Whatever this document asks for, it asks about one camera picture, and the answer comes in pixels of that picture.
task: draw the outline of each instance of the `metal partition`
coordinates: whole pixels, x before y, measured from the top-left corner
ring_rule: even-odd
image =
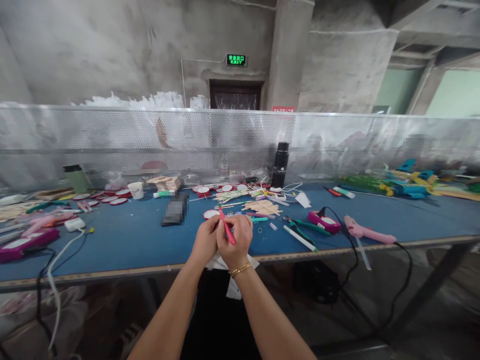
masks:
[[[422,168],[456,161],[479,168],[479,137],[475,118],[3,104],[0,187],[54,184],[71,164],[93,179],[160,169],[210,183],[226,170],[269,169],[278,142],[290,143],[287,181],[393,167],[408,158]]]

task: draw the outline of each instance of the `bracelet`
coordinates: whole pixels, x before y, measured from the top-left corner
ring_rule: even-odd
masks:
[[[237,275],[238,273],[242,272],[243,270],[249,268],[252,266],[252,263],[249,261],[247,262],[246,264],[243,264],[242,266],[240,266],[239,268],[236,268],[235,270],[233,270],[231,272],[231,277],[233,278],[235,275]]]

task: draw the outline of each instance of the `red pen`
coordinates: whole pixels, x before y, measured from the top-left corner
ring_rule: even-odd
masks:
[[[232,225],[225,221],[225,214],[222,211],[222,204],[218,203],[218,211],[220,212],[220,220],[225,224],[226,237],[230,244],[235,245],[237,241],[235,240],[234,233],[232,232]]]

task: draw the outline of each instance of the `forearm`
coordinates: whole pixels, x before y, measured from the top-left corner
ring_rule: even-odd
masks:
[[[128,360],[180,358],[202,271],[187,261]]]
[[[252,267],[235,281],[262,359],[316,359]]]

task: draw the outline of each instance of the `table leg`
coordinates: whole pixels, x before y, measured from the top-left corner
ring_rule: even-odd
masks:
[[[157,283],[152,277],[144,277],[140,279],[140,285],[143,297],[145,298],[150,314],[153,317],[162,304],[162,298]]]
[[[452,245],[451,249],[445,254],[413,299],[402,313],[397,316],[397,320],[385,331],[385,338],[389,342],[395,340],[401,334],[407,323],[435,295],[443,282],[457,269],[464,256],[470,252],[475,244],[475,242],[470,242]]]

